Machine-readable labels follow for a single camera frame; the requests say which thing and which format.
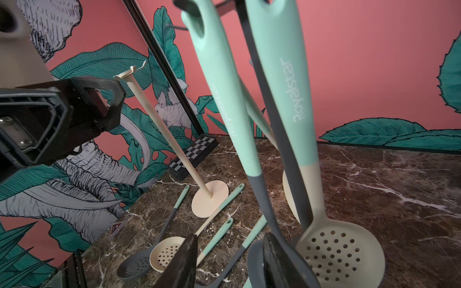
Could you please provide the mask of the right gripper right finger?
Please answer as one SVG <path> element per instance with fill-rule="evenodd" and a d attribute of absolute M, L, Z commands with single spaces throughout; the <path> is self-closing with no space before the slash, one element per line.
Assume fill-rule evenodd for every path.
<path fill-rule="evenodd" d="M 306 282 L 272 233 L 265 234 L 262 253 L 267 288 L 318 288 Z"/>

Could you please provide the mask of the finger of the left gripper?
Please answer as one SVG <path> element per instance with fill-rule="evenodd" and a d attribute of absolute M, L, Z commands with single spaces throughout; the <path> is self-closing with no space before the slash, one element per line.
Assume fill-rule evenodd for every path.
<path fill-rule="evenodd" d="M 119 81 L 75 77 L 1 89 L 1 172 L 51 165 L 119 126 Z"/>

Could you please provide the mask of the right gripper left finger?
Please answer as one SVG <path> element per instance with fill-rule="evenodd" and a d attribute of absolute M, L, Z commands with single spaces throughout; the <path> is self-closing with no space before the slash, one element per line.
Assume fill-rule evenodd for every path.
<path fill-rule="evenodd" d="M 155 288 L 192 288 L 196 281 L 198 237 L 170 237 L 152 251 L 152 267 L 162 274 Z"/>

